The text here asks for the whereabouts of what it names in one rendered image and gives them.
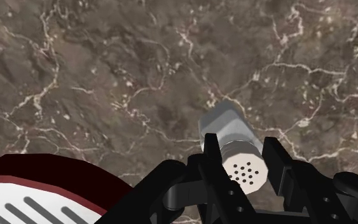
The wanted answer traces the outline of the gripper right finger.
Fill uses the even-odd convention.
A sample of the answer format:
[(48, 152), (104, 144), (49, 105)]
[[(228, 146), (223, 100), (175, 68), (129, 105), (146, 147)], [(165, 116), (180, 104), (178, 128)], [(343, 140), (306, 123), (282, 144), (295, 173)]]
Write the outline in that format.
[(333, 178), (312, 164), (291, 158), (275, 137), (266, 137), (262, 157), (284, 210), (306, 209), (310, 224), (358, 224), (358, 174), (337, 172)]

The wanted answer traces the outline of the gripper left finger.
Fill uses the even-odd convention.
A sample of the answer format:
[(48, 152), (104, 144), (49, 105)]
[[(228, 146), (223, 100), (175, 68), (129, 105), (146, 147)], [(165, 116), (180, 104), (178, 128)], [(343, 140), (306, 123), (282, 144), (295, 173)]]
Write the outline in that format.
[(95, 224), (172, 224), (188, 206), (197, 206), (202, 224), (240, 224), (256, 213), (225, 171), (216, 134), (186, 164), (161, 162)]

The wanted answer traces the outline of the white salt shaker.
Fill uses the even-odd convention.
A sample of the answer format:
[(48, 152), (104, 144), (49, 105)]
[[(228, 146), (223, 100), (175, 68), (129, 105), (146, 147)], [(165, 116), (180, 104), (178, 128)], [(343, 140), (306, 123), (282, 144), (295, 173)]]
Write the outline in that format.
[(263, 144), (234, 103), (223, 100), (216, 104), (199, 119), (198, 129), (201, 148), (206, 133), (217, 135), (222, 165), (246, 195), (266, 183), (268, 168), (262, 157)]

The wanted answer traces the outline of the white plate with red rim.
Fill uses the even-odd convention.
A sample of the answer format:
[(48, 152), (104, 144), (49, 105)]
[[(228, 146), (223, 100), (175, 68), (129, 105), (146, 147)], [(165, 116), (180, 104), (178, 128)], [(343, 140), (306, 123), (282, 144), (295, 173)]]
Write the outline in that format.
[(131, 186), (83, 160), (0, 156), (0, 224), (95, 224)]

